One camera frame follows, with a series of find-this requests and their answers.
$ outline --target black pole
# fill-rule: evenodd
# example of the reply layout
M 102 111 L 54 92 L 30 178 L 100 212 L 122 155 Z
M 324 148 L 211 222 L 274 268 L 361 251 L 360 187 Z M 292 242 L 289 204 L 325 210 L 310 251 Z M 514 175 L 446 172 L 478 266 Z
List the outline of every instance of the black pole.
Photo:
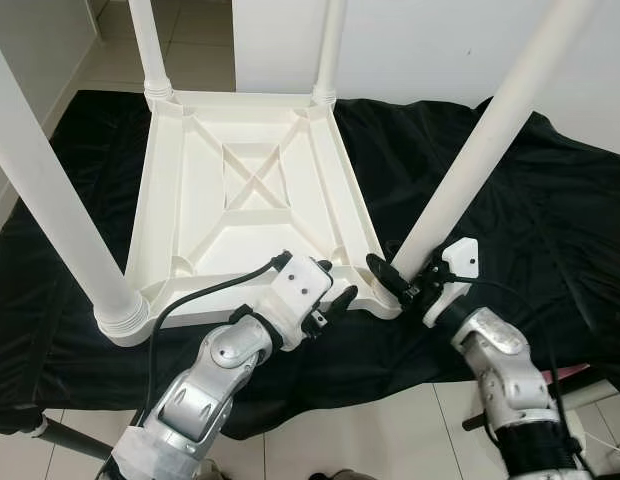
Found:
M 476 430 L 477 428 L 483 427 L 483 413 L 476 415 L 474 417 L 467 418 L 463 422 L 461 422 L 461 426 L 466 432 L 470 432 L 472 430 Z
M 35 438 L 61 445 L 62 447 L 90 455 L 100 460 L 106 460 L 110 456 L 110 452 L 112 452 L 113 447 L 106 443 L 73 430 L 70 427 L 66 427 L 47 417 L 44 421 L 47 422 L 47 426 L 43 432 Z

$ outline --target black fabric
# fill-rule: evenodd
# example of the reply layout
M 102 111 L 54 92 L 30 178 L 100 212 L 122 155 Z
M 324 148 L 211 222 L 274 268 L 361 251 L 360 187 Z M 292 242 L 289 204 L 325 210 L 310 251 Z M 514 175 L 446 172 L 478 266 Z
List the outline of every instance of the black fabric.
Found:
M 483 108 L 337 102 L 335 118 L 388 256 Z M 142 95 L 80 92 L 52 138 L 122 269 L 149 121 Z M 563 137 L 533 114 L 451 238 L 461 236 L 479 240 L 482 277 L 519 290 L 536 315 L 490 287 L 473 287 L 469 302 L 521 328 L 538 366 L 548 365 L 544 321 L 561 366 L 589 362 L 620 388 L 619 155 Z M 211 328 L 162 331 L 160 386 L 191 364 Z M 0 430 L 22 428 L 5 415 L 17 407 L 134 409 L 143 403 L 146 360 L 147 344 L 118 348 L 98 331 L 90 303 L 19 202 L 0 234 Z M 304 410 L 469 378 L 445 332 L 416 315 L 389 322 L 348 312 L 316 341 L 259 367 L 224 432 L 245 438 Z

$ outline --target metal stand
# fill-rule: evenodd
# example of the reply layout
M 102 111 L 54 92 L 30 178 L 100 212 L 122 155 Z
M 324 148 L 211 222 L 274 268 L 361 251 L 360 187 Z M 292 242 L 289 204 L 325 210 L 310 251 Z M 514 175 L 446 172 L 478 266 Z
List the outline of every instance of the metal stand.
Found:
M 75 452 L 84 453 L 100 460 L 107 460 L 112 446 L 95 438 L 89 437 L 77 430 L 41 416 L 41 425 L 31 433 L 32 437 L 61 445 Z

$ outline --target white bracket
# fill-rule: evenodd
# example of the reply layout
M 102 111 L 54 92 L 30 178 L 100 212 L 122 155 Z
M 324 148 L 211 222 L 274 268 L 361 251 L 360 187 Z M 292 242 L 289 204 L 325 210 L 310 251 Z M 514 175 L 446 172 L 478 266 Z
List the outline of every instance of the white bracket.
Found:
M 462 238 L 446 248 L 441 259 L 448 262 L 450 273 L 459 277 L 477 278 L 479 276 L 479 244 L 474 238 Z M 469 283 L 444 283 L 443 291 L 437 301 L 423 317 L 423 323 L 432 328 L 437 317 L 452 302 L 470 290 Z
M 303 320 L 330 290 L 330 275 L 308 257 L 294 255 L 257 300 L 254 311 L 268 319 L 281 334 L 281 350 L 299 346 L 306 335 Z

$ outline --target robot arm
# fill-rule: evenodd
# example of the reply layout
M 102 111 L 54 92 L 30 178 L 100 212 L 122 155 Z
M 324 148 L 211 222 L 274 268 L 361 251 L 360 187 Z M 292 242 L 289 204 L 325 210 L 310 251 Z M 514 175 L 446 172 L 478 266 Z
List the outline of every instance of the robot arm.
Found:
M 264 294 L 203 340 L 189 370 L 172 382 L 142 427 L 128 427 L 113 457 L 127 480 L 190 480 L 232 409 L 232 397 L 273 351 L 294 350 L 327 320 L 319 301 L 332 286 L 328 262 L 291 256 Z M 347 308 L 350 287 L 333 302 Z
M 412 282 L 374 255 L 368 265 L 379 281 L 397 296 L 404 309 L 423 314 L 428 327 L 453 332 L 452 346 L 465 358 L 479 392 L 498 448 L 511 479 L 588 480 L 578 470 L 556 404 L 541 372 L 532 364 L 524 335 L 486 307 L 473 308 L 465 295 L 476 278 L 478 246 L 464 238 L 434 253 L 430 264 Z

